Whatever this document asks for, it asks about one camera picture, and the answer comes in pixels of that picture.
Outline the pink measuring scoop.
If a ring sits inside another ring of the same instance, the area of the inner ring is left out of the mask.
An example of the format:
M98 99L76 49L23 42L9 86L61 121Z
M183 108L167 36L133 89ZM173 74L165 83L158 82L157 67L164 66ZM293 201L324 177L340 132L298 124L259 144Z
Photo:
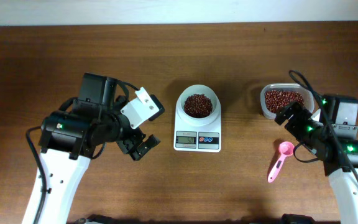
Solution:
M285 159L293 155L294 148L295 146L291 142L285 141L280 143L278 147L279 157L268 174L268 183L272 183L277 178Z

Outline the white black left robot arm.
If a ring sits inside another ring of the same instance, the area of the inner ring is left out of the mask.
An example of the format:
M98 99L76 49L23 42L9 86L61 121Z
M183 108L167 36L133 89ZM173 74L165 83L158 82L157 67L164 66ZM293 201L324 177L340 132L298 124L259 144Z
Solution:
M153 121L165 108L155 95L140 87L129 98L132 84L92 73L83 75L77 97L66 100L38 129L40 150L26 131L37 164L37 176L23 223L65 223L79 183L92 160L110 142L133 161L141 160L160 143L139 126Z

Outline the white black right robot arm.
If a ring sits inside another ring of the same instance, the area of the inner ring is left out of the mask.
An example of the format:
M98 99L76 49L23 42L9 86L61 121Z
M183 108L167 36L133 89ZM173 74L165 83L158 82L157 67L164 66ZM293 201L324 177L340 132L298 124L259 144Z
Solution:
M277 112L275 122L323 162L341 223L358 223L358 100L342 95L323 95L320 100L322 107L315 114L290 103Z

